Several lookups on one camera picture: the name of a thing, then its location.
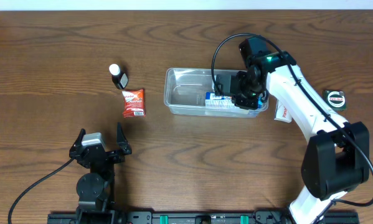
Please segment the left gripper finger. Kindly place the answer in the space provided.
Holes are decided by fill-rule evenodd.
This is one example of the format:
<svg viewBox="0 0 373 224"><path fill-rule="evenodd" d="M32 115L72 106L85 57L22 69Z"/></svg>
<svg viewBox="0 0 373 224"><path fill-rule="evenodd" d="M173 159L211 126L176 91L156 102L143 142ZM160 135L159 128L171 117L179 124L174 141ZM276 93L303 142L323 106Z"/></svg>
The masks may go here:
<svg viewBox="0 0 373 224"><path fill-rule="evenodd" d="M80 130L80 133L78 134L78 137L76 138L76 140L75 140L75 142L73 144L73 146L75 148L78 148L78 147L80 147L82 145L82 139L83 139L83 137L84 137L85 134L86 134L86 131L85 131L85 129L82 128Z"/></svg>
<svg viewBox="0 0 373 224"><path fill-rule="evenodd" d="M122 151L129 151L129 142L123 133L121 123L117 123L116 143Z"/></svg>

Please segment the tall blue medicine box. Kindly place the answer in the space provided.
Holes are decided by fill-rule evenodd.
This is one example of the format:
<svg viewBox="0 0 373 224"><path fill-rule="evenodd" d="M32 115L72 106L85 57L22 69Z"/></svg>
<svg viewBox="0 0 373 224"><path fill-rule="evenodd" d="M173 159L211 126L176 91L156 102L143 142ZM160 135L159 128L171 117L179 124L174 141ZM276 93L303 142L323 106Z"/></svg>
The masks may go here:
<svg viewBox="0 0 373 224"><path fill-rule="evenodd" d="M224 109L224 110L247 110L247 107L239 107L236 106L235 103L232 101L231 96L217 96L214 92L207 92L205 94L205 107L206 108L216 108L216 109Z"/></svg>

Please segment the white Panadol box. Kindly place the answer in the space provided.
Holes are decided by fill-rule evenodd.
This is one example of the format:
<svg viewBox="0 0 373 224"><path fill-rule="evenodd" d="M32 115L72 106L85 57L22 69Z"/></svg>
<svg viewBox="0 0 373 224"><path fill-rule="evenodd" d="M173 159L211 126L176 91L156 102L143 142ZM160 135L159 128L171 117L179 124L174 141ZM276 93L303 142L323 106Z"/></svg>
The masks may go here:
<svg viewBox="0 0 373 224"><path fill-rule="evenodd" d="M290 123L292 122L292 117L289 113L289 111L285 108L285 106L277 100L276 102L276 109L275 109L275 121L281 121L284 123Z"/></svg>

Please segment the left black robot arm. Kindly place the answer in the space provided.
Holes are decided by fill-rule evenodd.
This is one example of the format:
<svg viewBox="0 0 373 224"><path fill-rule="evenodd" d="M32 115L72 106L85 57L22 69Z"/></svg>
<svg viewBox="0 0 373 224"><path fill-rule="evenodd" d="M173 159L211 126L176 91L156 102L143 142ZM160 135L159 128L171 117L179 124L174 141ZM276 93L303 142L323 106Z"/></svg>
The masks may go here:
<svg viewBox="0 0 373 224"><path fill-rule="evenodd" d="M101 133L87 134L82 129L69 150L69 157L90 172L77 182L79 197L77 223L126 223L126 213L115 208L114 165L132 154L121 124L117 124L117 150L107 151Z"/></svg>

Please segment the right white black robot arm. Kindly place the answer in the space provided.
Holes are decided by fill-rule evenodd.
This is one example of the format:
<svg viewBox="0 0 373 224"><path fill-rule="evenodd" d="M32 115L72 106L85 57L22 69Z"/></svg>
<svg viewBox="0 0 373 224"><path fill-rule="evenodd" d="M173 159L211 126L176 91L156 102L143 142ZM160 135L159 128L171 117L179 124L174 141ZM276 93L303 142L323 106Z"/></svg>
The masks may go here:
<svg viewBox="0 0 373 224"><path fill-rule="evenodd" d="M255 110L273 95L290 112L307 140L301 165L304 187L289 206L293 223L317 223L334 203L373 175L369 131L349 123L312 89L295 59L271 41L245 34L239 45L246 71L238 72L228 93L236 106Z"/></svg>

